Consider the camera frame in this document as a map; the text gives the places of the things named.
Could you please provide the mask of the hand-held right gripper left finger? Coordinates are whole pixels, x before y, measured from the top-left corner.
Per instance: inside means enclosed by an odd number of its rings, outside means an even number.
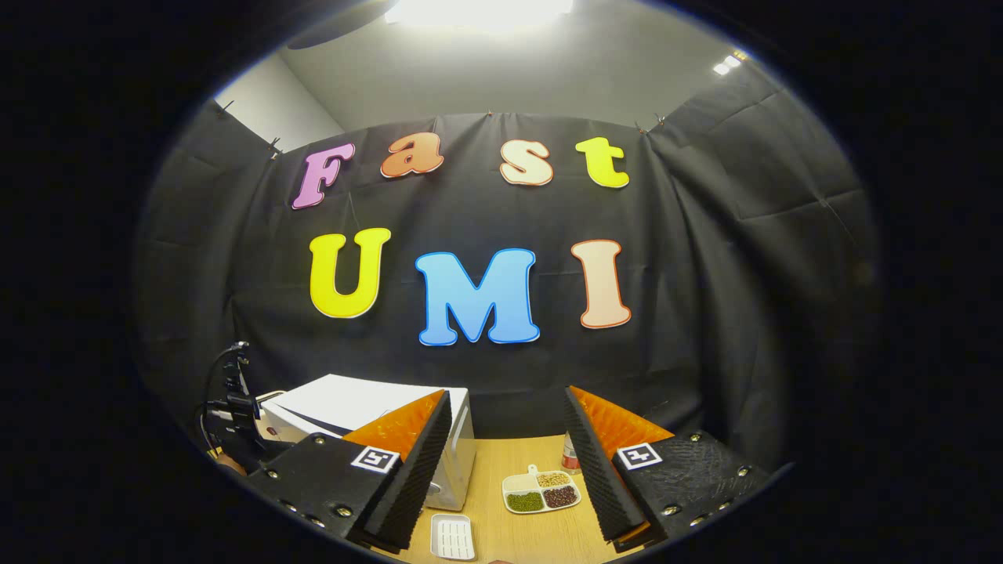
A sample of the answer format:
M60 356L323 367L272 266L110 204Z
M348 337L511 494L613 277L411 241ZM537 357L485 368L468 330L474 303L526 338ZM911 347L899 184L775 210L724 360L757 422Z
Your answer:
M438 389L344 438L310 433L247 483L327 538L397 554L411 546L453 421L451 394Z

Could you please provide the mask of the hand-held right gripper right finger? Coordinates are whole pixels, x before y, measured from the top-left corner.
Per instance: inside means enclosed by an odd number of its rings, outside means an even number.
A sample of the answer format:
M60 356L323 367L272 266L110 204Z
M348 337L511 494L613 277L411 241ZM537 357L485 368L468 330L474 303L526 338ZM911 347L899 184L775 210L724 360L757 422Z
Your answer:
M563 395L599 531L617 552L679 541L773 482L709 432L667 431L576 386Z

